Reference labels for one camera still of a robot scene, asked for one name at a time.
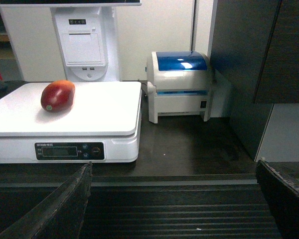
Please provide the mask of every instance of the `blue printer lid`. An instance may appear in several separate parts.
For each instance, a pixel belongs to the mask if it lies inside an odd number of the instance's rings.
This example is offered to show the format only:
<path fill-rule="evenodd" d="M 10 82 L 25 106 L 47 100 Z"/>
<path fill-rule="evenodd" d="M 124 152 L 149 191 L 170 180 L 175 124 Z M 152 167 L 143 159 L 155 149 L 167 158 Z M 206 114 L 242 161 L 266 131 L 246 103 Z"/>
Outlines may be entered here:
<path fill-rule="evenodd" d="M 196 51 L 157 52 L 159 71 L 206 71 L 205 59 Z"/>

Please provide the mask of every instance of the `digital scale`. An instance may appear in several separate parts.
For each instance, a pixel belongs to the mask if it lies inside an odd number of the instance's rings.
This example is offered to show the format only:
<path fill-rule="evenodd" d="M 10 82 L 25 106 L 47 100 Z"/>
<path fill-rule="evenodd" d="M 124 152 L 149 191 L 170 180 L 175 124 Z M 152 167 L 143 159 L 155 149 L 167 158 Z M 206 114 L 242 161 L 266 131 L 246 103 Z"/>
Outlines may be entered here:
<path fill-rule="evenodd" d="M 65 76 L 76 88 L 72 108 L 59 113 L 41 107 L 49 83 L 28 83 L 2 98 L 0 163 L 137 159 L 141 84 L 121 82 L 115 8 L 136 5 L 141 0 L 0 0 L 0 10 L 50 8 Z"/>
<path fill-rule="evenodd" d="M 75 82 L 72 108 L 45 111 L 49 83 L 0 99 L 0 163 L 132 162 L 139 153 L 140 82 Z"/>

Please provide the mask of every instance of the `monitor screen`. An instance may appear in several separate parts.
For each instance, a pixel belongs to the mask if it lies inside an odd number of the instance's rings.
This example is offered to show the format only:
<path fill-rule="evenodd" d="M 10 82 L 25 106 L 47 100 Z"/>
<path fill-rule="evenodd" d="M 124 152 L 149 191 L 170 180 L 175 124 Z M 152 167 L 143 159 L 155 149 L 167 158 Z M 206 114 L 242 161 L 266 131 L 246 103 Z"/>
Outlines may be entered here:
<path fill-rule="evenodd" d="M 43 7 L 82 7 L 82 6 L 124 6 L 141 5 L 141 0 L 0 0 L 1 6 L 43 6 Z"/>

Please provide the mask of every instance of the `receipt printer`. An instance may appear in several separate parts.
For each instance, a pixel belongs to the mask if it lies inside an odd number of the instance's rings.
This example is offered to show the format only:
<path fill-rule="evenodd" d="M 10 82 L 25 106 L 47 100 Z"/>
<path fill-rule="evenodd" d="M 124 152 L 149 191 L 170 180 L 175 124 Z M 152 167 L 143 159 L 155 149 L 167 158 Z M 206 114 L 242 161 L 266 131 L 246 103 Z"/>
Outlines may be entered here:
<path fill-rule="evenodd" d="M 196 51 L 152 52 L 147 60 L 149 120 L 158 116 L 201 115 L 210 119 L 213 74 Z"/>

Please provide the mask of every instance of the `scale button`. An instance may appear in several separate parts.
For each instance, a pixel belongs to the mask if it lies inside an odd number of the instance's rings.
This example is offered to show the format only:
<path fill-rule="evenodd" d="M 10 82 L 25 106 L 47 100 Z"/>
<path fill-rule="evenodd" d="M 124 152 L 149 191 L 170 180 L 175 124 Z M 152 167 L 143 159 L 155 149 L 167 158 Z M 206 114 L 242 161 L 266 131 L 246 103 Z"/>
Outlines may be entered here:
<path fill-rule="evenodd" d="M 98 156 L 98 155 L 100 155 L 100 153 L 101 153 L 101 150 L 100 150 L 99 147 L 94 147 L 94 148 L 92 148 L 92 154 L 93 154 L 94 156 Z"/>

